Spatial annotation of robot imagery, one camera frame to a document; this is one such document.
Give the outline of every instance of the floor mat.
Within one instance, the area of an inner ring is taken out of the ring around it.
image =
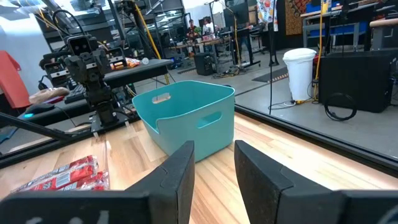
[[[5,140],[8,140],[12,137],[12,135],[17,131],[16,127],[4,127],[0,129],[0,144]]]
[[[272,81],[273,82],[282,80],[287,77],[289,77],[289,74],[287,73],[287,67],[284,67],[284,68],[281,68],[281,69],[278,69],[278,70],[272,72]],[[262,75],[260,77],[257,77],[255,79],[253,79],[252,81],[268,83],[270,79],[271,79],[271,74],[268,73],[268,74]]]

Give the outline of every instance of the concrete floor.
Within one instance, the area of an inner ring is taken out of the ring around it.
[[[286,51],[288,51],[288,49],[278,51],[277,58],[280,65],[274,67],[273,70],[285,67],[282,57]],[[244,54],[243,60],[248,58],[247,52],[244,53],[246,54]],[[220,85],[231,85],[236,90],[235,94],[238,95],[236,97],[237,104],[262,111],[263,113],[268,113],[269,110],[267,108],[269,106],[270,86],[264,85],[265,83],[263,82],[254,82],[251,80],[270,72],[270,68],[268,67],[269,56],[256,54],[255,60],[261,61],[260,67],[258,65],[249,67],[246,73],[241,73],[235,77],[214,79],[212,76],[205,77],[197,75],[196,72],[178,74],[179,71],[187,68],[171,70],[170,74],[176,82],[182,80],[198,80]],[[158,79],[165,82],[164,76],[159,76]],[[161,86],[163,86],[163,84],[157,83],[154,80],[144,80],[135,83],[137,93],[150,91]],[[286,78],[275,82],[272,89],[273,103],[280,103],[291,99],[289,79]],[[341,108],[333,108],[333,111],[340,116],[349,114],[348,110]],[[382,113],[358,111],[356,116],[351,120],[337,122],[328,118],[325,114],[323,105],[314,105],[309,102],[284,110],[272,110],[271,115],[383,154],[398,157],[398,150],[396,149],[398,138],[396,138],[395,132],[396,127],[398,126],[398,119],[396,119],[397,112],[398,108],[393,108],[391,106]],[[87,119],[87,114],[73,118],[76,123],[86,121]],[[73,125],[70,121],[62,121],[57,124],[52,124],[49,127],[68,130],[72,128]],[[12,139],[0,144],[0,152],[5,153],[14,146],[30,142],[41,137],[42,136],[35,133],[18,130]]]

